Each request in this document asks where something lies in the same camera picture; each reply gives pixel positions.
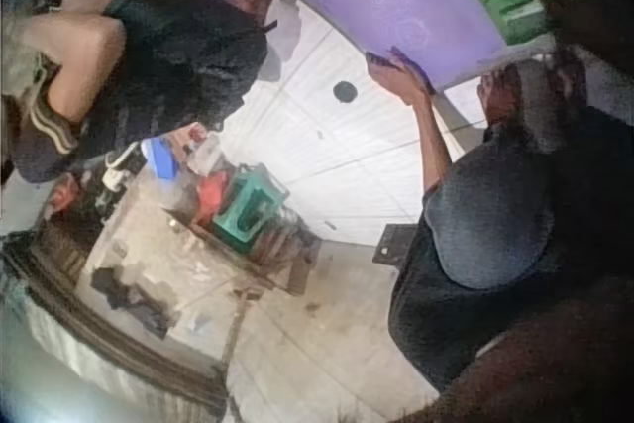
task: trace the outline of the green stool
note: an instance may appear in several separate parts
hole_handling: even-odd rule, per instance
[[[248,253],[264,224],[273,218],[289,192],[276,186],[263,165],[241,165],[234,174],[220,212],[214,217],[214,232],[240,253]]]

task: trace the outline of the black t-shirt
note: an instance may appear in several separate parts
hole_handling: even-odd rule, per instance
[[[392,294],[392,339],[442,391],[519,316],[530,315],[571,287],[572,282],[563,279],[558,256],[552,246],[522,280],[489,290],[467,289],[441,269],[423,216]]]
[[[593,108],[580,114],[568,146],[550,156],[555,227],[522,279],[488,290],[451,281],[421,217],[394,287],[389,332],[440,391],[514,322],[602,276],[634,274],[633,130]]]

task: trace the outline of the purple board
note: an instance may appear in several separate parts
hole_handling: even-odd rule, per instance
[[[397,46],[436,87],[491,60],[504,39],[478,0],[304,0],[360,49]]]

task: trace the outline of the person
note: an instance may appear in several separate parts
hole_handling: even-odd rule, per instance
[[[14,11],[10,34],[40,53],[30,63],[37,73],[29,87],[3,94],[3,136],[16,169],[44,182],[192,122],[221,128],[264,62],[271,1],[27,2],[35,15]]]
[[[441,394],[516,324],[632,277],[632,128],[584,104],[570,53],[552,71],[531,60],[485,75],[484,143],[454,164],[417,65],[394,51],[369,54],[368,69],[420,131],[424,211],[389,331]]]

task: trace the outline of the floor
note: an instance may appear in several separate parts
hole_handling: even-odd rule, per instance
[[[77,293],[158,352],[209,369],[223,357],[239,305],[232,291],[245,277],[214,250],[191,246],[187,231],[175,233],[157,193],[142,172],[97,242]],[[93,269],[113,264],[113,246],[127,250],[118,259],[125,279],[148,286],[177,314],[165,341],[110,310],[89,287]],[[436,397],[387,333],[396,270],[373,264],[372,255],[372,247],[326,242],[304,296],[276,289],[249,304],[228,378],[244,421],[334,422],[347,413],[378,423]]]

